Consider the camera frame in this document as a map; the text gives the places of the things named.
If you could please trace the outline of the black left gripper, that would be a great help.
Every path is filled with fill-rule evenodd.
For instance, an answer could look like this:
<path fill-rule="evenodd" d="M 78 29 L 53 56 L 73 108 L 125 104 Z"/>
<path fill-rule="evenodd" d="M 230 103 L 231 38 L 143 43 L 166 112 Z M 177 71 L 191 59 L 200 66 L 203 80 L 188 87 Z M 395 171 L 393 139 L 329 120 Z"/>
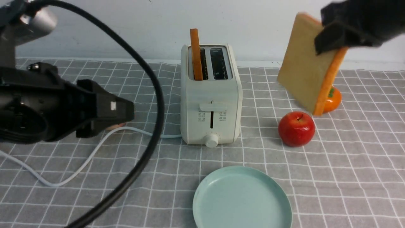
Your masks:
<path fill-rule="evenodd" d="M 1 67 L 0 92 L 1 142 L 55 142 L 72 133 L 92 138 L 134 118 L 133 102 L 89 79 L 66 81 L 42 62 L 28 70 Z"/>

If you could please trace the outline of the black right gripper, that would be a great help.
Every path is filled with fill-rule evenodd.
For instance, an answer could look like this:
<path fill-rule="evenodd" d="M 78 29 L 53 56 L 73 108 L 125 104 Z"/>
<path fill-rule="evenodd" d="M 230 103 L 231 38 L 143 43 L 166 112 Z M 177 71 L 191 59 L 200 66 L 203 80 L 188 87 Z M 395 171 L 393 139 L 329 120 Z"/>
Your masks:
<path fill-rule="evenodd" d="M 379 47 L 404 34 L 403 0 L 344 0 L 320 11 L 322 31 L 315 37 L 315 53 L 352 47 Z"/>

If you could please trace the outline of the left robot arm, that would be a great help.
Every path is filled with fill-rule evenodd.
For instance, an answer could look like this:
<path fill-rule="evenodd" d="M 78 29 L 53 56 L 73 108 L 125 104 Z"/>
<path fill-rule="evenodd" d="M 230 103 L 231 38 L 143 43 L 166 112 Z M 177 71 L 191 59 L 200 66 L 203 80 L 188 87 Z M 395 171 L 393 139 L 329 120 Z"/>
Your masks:
<path fill-rule="evenodd" d="M 58 141 L 76 132 L 91 137 L 105 128 L 133 119 L 134 104 L 121 99 L 92 80 L 72 84 L 58 68 L 45 63 L 29 70 L 15 68 L 16 46 L 44 37 L 56 19 L 47 6 L 58 6 L 87 19 L 120 45 L 152 80 L 158 98 L 158 118 L 149 147 L 155 147 L 163 128 L 163 92 L 145 60 L 116 32 L 85 10 L 60 0 L 13 0 L 1 7 L 1 141 L 35 144 Z"/>

